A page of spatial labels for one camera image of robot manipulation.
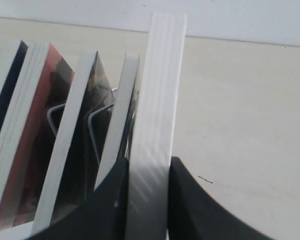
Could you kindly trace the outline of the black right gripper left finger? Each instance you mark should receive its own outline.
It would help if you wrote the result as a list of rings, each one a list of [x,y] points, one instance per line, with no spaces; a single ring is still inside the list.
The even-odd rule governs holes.
[[[126,231],[129,162],[116,161],[84,203],[30,240],[123,240]]]

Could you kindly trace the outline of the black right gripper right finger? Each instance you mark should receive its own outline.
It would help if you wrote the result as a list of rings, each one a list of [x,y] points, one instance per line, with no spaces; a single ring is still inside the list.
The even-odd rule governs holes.
[[[169,169],[167,230],[171,240],[268,240],[214,200],[179,157]]]

